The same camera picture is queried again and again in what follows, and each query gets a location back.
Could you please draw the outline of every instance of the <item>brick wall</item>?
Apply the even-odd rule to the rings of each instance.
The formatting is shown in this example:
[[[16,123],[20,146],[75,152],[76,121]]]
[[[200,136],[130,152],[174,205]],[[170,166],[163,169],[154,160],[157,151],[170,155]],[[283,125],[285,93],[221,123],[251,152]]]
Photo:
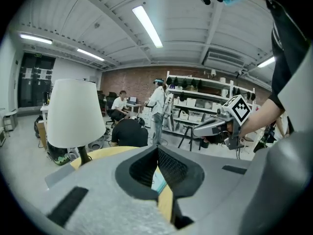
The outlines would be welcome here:
[[[143,103],[148,100],[155,89],[152,82],[156,78],[162,78],[165,82],[167,71],[172,75],[192,75],[193,77],[207,78],[207,74],[204,75],[203,70],[197,68],[172,66],[132,68],[104,72],[102,74],[100,88],[105,95],[108,95],[109,92],[116,92],[118,94],[121,90],[125,90],[127,96],[136,96],[138,100],[141,100]],[[234,85],[237,85],[235,77],[217,72],[215,80],[219,81],[220,77],[225,77],[227,83],[229,83],[230,80],[233,80]],[[255,88],[256,103],[259,105],[262,105],[270,95],[270,92],[264,88],[242,79],[238,79],[238,86],[249,90]],[[206,92],[215,94],[220,91],[211,89]]]

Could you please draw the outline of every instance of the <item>yellow table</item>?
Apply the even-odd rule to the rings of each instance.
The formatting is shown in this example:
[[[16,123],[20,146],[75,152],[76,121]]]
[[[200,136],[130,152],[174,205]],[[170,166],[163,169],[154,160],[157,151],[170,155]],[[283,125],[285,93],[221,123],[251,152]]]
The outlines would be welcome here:
[[[109,147],[109,148],[103,148],[103,149],[89,152],[88,155],[93,160],[95,160],[95,159],[99,159],[99,158],[112,156],[112,155],[122,153],[125,151],[133,150],[136,148],[137,147],[132,147],[132,146]],[[81,164],[80,158],[77,158],[70,163],[70,165],[75,170],[79,169],[80,164]],[[173,193],[172,193],[171,189],[169,188],[169,186],[166,185],[165,188],[163,189],[163,191],[158,196],[158,208],[168,222],[171,222],[172,205],[173,205]]]

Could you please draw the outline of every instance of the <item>lamp stand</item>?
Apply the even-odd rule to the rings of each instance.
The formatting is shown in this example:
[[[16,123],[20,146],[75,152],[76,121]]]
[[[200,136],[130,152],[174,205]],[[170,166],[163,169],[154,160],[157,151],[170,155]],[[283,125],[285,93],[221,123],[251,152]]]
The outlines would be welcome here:
[[[90,162],[92,159],[88,156],[87,154],[87,150],[86,150],[86,147],[85,146],[80,146],[80,147],[77,147],[78,149],[78,153],[79,153],[79,156],[80,156],[80,159],[81,159],[81,164],[80,166]]]

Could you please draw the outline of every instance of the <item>wall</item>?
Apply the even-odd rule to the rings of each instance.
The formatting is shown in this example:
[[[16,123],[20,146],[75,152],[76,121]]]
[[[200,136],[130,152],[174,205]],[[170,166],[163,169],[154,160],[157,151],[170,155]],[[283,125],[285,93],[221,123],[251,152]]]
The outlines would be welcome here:
[[[137,96],[138,100],[144,102],[148,100],[155,89],[152,82],[156,78],[163,78],[165,81],[167,71],[173,75],[192,75],[193,77],[207,78],[207,74],[204,75],[203,70],[186,67],[162,66],[112,70],[102,73],[101,90],[105,95],[108,95],[109,92],[116,92],[118,94],[121,90],[126,90],[128,96]],[[227,83],[229,83],[230,80],[233,80],[234,85],[238,85],[249,90],[253,90],[253,88],[255,88],[256,102],[259,105],[262,105],[270,95],[269,91],[248,81],[238,79],[237,84],[235,77],[217,72],[215,80],[219,80],[219,77],[225,77]],[[212,89],[207,92],[218,93],[220,91]]]
[[[22,45],[17,36],[7,32],[0,45],[0,108],[5,108],[0,111],[2,116],[18,108],[17,85],[22,57]]]
[[[80,80],[90,80],[90,77],[96,77],[97,90],[100,88],[101,72],[70,60],[56,58],[51,81],[54,83],[57,79],[71,78]]]

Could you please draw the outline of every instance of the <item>person wearing white coat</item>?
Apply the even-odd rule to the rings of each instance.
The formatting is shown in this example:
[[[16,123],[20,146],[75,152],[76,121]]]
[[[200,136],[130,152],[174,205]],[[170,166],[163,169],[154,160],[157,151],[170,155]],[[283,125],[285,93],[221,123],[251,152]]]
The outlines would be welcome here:
[[[153,134],[153,144],[160,144],[161,133],[162,133],[162,112],[165,100],[166,85],[163,84],[163,79],[156,79],[153,83],[155,84],[155,91],[153,92],[148,107],[153,107],[152,118],[155,123],[155,132]]]

